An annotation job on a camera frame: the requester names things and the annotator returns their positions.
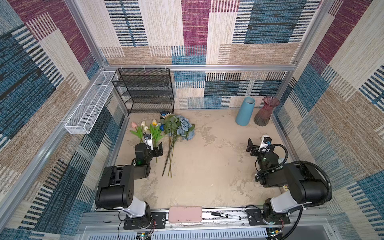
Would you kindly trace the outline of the blue rose bouquet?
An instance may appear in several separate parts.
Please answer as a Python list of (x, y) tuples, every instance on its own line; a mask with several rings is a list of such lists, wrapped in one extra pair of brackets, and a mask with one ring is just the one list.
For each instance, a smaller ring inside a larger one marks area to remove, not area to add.
[(162, 176), (165, 175), (168, 168), (168, 176), (172, 177), (172, 160), (174, 148), (179, 139), (190, 141), (195, 136), (195, 125), (182, 115), (167, 113), (161, 116), (161, 123), (164, 127), (164, 133), (169, 136), (169, 150), (164, 165)]

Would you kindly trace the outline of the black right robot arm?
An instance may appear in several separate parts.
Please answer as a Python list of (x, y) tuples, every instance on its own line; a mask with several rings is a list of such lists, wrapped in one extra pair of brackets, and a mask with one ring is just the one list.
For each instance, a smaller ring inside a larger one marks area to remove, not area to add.
[(264, 188), (288, 187), (281, 195), (269, 198), (259, 215), (267, 225), (280, 223), (289, 213), (308, 207), (317, 207), (332, 199), (332, 184), (316, 164), (306, 161), (288, 162), (288, 149), (273, 144), (263, 136), (259, 145), (248, 140), (246, 151), (256, 157), (255, 182)]

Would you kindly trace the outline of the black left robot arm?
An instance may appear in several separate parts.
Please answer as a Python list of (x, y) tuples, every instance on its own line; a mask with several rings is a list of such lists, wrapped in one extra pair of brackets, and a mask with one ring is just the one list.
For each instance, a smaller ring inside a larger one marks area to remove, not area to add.
[(134, 196), (134, 181), (149, 177), (150, 162), (163, 155), (163, 144), (153, 148), (145, 143), (137, 144), (135, 155), (130, 165), (104, 168), (97, 189), (96, 207), (125, 214), (124, 219), (119, 217), (124, 230), (164, 229), (167, 213), (152, 213), (147, 202)]

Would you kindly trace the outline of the light blue ceramic vase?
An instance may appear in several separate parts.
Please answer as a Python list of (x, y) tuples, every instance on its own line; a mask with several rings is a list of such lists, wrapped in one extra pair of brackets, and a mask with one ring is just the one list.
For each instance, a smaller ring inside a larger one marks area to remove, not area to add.
[(253, 110), (255, 107), (255, 99), (246, 97), (239, 109), (236, 116), (236, 123), (240, 126), (246, 126), (249, 124)]

